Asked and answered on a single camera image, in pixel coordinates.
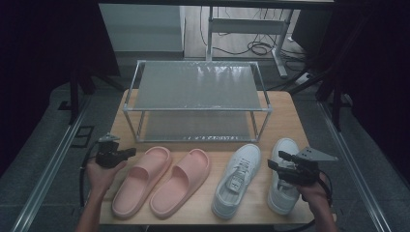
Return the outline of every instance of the metal rail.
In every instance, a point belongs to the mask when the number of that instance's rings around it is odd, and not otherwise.
[[[84,118],[86,109],[90,104],[91,97],[85,96],[84,98],[85,99],[80,107],[79,114],[76,120],[68,127],[63,139],[61,140],[56,151],[48,162],[48,165],[45,167],[42,176],[31,192],[30,197],[21,210],[20,215],[15,221],[15,225],[13,226],[11,231],[29,230],[31,223],[33,222],[34,217],[40,209],[43,200],[48,192],[48,189],[51,186],[54,177],[60,169],[60,165],[70,148],[73,138],[75,137],[75,133]]]

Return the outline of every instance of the wooden tabletop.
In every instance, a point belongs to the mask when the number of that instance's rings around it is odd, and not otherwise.
[[[136,93],[137,91],[132,91],[132,99],[135,99]],[[298,113],[288,93],[268,92],[269,100],[274,111],[260,141],[255,143],[262,152],[261,167],[250,183],[236,215],[230,220],[220,219],[215,216],[212,213],[211,204],[216,187],[230,157],[246,143],[134,143],[132,132],[122,111],[126,95],[127,92],[124,94],[121,104],[119,105],[111,133],[121,138],[121,140],[119,140],[120,150],[135,147],[137,153],[135,157],[129,159],[127,166],[117,174],[114,183],[105,195],[101,210],[101,224],[278,224],[307,223],[313,219],[313,215],[308,208],[308,203],[301,199],[288,216],[281,216],[272,212],[267,204],[268,190],[272,183],[272,170],[269,169],[267,165],[267,159],[271,157],[272,149],[276,142],[283,137],[289,137],[297,142],[299,149],[308,146],[308,140]],[[262,92],[258,92],[258,95],[260,98],[263,97]],[[168,219],[161,220],[152,214],[149,200],[153,192],[170,177],[172,169],[170,167],[151,191],[139,212],[126,220],[116,218],[111,211],[111,203],[115,193],[126,178],[129,169],[149,148],[154,146],[163,146],[171,151],[173,157],[171,167],[190,150],[194,148],[204,150],[208,153],[212,162],[211,173],[208,179],[177,213]]]

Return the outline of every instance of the slide sandal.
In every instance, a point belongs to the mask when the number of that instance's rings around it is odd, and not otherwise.
[[[171,177],[151,198],[151,210],[160,219],[171,217],[208,178],[208,155],[193,149],[172,167]]]
[[[118,218],[129,218],[144,204],[148,194],[168,169],[172,157],[168,149],[153,147],[130,169],[112,201],[112,212]]]
[[[248,186],[260,168],[261,154],[257,146],[247,144],[233,154],[217,186],[212,211],[223,219],[231,219]]]

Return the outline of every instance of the floor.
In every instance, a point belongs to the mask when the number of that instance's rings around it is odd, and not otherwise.
[[[198,14],[200,9],[193,9],[192,12],[194,15]],[[226,14],[226,12],[231,16],[236,14],[230,9],[220,9],[220,14]],[[255,14],[258,12],[247,12],[249,16]],[[193,17],[187,15],[187,27],[190,23],[195,24],[189,18]],[[196,36],[187,35],[187,41],[190,37],[196,38],[192,40],[192,47],[200,47],[202,43],[201,38],[198,37],[199,31],[196,30],[196,33]],[[236,48],[227,48],[239,50],[241,47],[246,47],[248,41],[235,43]],[[286,43],[285,49],[301,51],[296,44],[290,41]],[[214,45],[224,47],[222,43],[218,43],[218,40],[214,42]],[[215,53],[215,56],[217,59],[222,59],[228,55]],[[249,54],[249,57],[229,56],[229,59],[257,59],[267,86],[280,86],[286,82],[278,77],[278,71],[269,54],[267,57],[254,56],[254,54]],[[189,50],[189,45],[186,45],[186,60],[203,57],[204,49]],[[297,73],[295,70],[302,67],[302,63],[293,62],[287,70],[290,75],[293,75]],[[134,67],[120,64],[120,69],[122,76],[113,78],[124,86],[129,86]],[[73,231],[75,228],[80,216],[78,167],[87,150],[86,147],[81,148],[86,140],[84,137],[75,136],[75,132],[77,127],[81,131],[87,131],[89,130],[87,127],[92,127],[91,141],[106,134],[110,130],[122,98],[122,93],[111,86],[97,78],[94,81],[98,90],[93,96],[81,97],[83,114],[78,124],[69,126],[67,123],[70,119],[70,112],[58,110],[60,103],[67,101],[70,97],[69,86],[63,85],[55,89],[50,96],[50,105],[44,117],[14,163],[0,179],[1,231],[16,228],[16,230],[28,228],[29,231]],[[410,228],[409,188],[352,116],[349,107],[341,110],[341,132],[334,130],[328,117],[330,105],[327,102],[317,102],[314,97],[317,87],[318,85],[311,86],[293,96],[293,101],[309,145],[340,159],[339,162],[320,163],[321,168],[330,175],[333,181],[333,210],[337,215],[339,231],[408,231]],[[61,142],[64,140],[70,141],[69,147],[63,146]],[[47,168],[51,161],[53,162],[52,167],[55,168]],[[25,224],[21,225],[18,218],[25,221]],[[294,227],[294,225],[232,227],[198,225],[149,226],[147,228],[137,225],[102,225],[101,231],[209,231],[210,229],[214,231],[274,231]]]

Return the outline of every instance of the white sneaker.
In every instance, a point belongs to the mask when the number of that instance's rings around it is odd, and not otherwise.
[[[275,145],[272,151],[272,160],[277,162],[280,167],[295,168],[295,164],[279,157],[278,152],[283,151],[290,155],[299,153],[298,145],[290,138],[282,138]],[[269,188],[268,205],[272,211],[287,215],[295,206],[299,199],[300,193],[295,186],[280,180],[278,173],[274,170],[272,175],[272,185]]]
[[[247,144],[235,152],[217,186],[212,203],[214,214],[224,219],[233,218],[250,181],[259,170],[260,160],[260,150],[253,144]]]

